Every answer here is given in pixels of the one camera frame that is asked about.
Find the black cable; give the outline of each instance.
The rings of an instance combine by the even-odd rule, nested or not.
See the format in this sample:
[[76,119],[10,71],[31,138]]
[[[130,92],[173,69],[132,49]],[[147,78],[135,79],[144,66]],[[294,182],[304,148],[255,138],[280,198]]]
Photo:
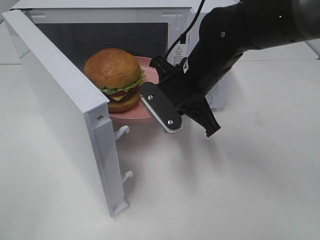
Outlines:
[[[168,51],[166,52],[166,54],[164,55],[164,61],[168,58],[168,55],[170,54],[170,52],[172,51],[172,49],[174,49],[174,47],[177,45],[177,43],[183,38],[183,37],[186,37],[187,36],[187,33],[191,30],[191,28],[195,25],[199,15],[200,15],[200,12],[201,12],[201,9],[202,7],[204,6],[205,4],[205,0],[202,0],[200,5],[199,5],[199,8],[198,10],[196,11],[196,14],[191,22],[191,24],[188,26],[188,28],[180,35],[180,37],[178,37],[177,40],[174,41],[174,43],[171,45],[171,47],[168,49]],[[163,69],[164,67],[164,62],[162,63],[161,65],[161,70]]]

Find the microwave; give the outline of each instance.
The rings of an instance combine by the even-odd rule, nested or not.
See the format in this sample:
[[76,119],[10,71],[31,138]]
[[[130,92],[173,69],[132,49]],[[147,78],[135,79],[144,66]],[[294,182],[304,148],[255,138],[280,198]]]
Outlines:
[[[187,57],[199,40],[202,18],[215,7],[237,0],[207,1],[192,28],[169,54],[172,65]],[[110,216],[128,206],[108,99],[85,77],[90,56],[120,48],[134,56],[164,56],[190,25],[200,1],[191,0],[20,0],[3,13],[17,55],[41,114],[76,163]],[[211,108],[223,105],[226,81],[208,93]]]

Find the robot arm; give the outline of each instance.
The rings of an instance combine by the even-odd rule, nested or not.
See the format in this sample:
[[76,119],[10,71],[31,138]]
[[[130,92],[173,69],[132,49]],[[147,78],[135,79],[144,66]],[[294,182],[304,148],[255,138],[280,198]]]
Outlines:
[[242,0],[214,8],[202,20],[199,42],[173,67],[155,57],[159,84],[146,82],[141,98],[168,133],[182,129],[185,114],[209,137],[219,128],[205,95],[245,51],[320,38],[320,0]]

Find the microwave door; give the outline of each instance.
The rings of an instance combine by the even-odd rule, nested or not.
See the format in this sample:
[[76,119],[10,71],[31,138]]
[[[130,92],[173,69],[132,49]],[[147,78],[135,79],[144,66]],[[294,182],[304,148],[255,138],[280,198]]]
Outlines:
[[127,207],[109,101],[20,10],[3,14],[41,114],[99,202]]

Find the plate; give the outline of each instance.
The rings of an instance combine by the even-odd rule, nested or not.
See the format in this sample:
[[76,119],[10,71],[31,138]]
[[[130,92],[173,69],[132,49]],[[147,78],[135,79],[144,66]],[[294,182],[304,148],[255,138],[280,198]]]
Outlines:
[[[144,70],[145,78],[143,80],[154,84],[159,83],[159,76],[156,69],[149,66],[151,58],[136,56],[136,59],[138,60],[140,67]],[[139,104],[129,111],[110,113],[109,115],[112,121],[117,124],[150,124],[154,122],[143,106],[141,100]]]

